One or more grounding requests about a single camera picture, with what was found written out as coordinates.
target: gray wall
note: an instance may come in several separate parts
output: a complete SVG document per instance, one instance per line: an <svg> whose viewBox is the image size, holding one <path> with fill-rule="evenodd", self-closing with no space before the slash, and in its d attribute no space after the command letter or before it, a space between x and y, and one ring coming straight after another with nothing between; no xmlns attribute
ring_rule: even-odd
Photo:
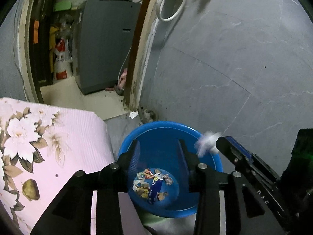
<svg viewBox="0 0 313 235"><path fill-rule="evenodd" d="M231 135L281 174L298 130L313 127L312 47L297 0L188 0L158 26L140 104Z"/></svg>
<svg viewBox="0 0 313 235"><path fill-rule="evenodd" d="M0 98L26 100L19 71L16 36L24 0L18 0L0 26Z"/></svg>

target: white and red bag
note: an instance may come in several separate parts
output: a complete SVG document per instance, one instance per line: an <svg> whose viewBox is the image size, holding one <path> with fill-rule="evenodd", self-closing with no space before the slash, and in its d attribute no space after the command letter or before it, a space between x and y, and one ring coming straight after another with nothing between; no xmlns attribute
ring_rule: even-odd
<svg viewBox="0 0 313 235"><path fill-rule="evenodd" d="M61 38L55 45L54 53L57 58L54 62L54 80L63 80L72 76L71 61L68 51L68 40Z"/></svg>

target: blue trash bin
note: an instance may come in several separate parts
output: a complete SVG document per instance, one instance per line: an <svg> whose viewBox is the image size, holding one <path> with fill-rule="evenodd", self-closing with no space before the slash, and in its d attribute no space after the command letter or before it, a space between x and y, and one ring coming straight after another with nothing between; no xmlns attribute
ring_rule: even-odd
<svg viewBox="0 0 313 235"><path fill-rule="evenodd" d="M144 186L149 183L151 187L148 199L144 199L143 195L142 197L139 196L130 186L128 194L132 201L145 211L159 217L179 218L195 214L199 194L188 192L188 177L186 173L182 172L182 159L178 153L178 140L184 140L188 151L195 153L194 145L200 136L200 132L183 124L170 121L144 124L132 131L123 141L118 156L127 152L132 141L137 140L140 155L137 160L136 173L144 172L146 168L149 169L148 173L152 173L151 176L143 173L148 175L144 179ZM203 158L200 158L200 161L217 171L223 172L218 154L211 155L207 153ZM172 179L172 183L167 183L168 180L166 180L165 174L168 174L167 177ZM138 179L139 177L136 176L133 178L134 181L138 181ZM158 196L157 199L153 195L155 192L152 189L158 187L158 183L161 183L160 186L162 185L162 189L158 190L158 195L160 192L163 194L162 198Z"/></svg>

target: pink floral tablecloth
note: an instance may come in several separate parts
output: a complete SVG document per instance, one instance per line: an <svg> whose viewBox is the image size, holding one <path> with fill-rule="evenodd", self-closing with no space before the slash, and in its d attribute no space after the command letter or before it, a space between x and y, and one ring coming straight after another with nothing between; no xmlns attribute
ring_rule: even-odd
<svg viewBox="0 0 313 235"><path fill-rule="evenodd" d="M114 162L107 126L92 112L2 98L0 132L0 200L24 234L77 170ZM119 200L124 234L145 234L128 194ZM95 234L95 197L92 205Z"/></svg>

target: beige floor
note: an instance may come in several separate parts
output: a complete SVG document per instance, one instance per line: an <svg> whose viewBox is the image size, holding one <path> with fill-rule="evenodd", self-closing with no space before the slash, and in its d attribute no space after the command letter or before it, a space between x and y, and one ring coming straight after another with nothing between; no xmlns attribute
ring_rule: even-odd
<svg viewBox="0 0 313 235"><path fill-rule="evenodd" d="M41 87L40 90L45 104L93 111L103 120L129 112L123 106L123 96L115 92L101 91L84 96L74 77Z"/></svg>

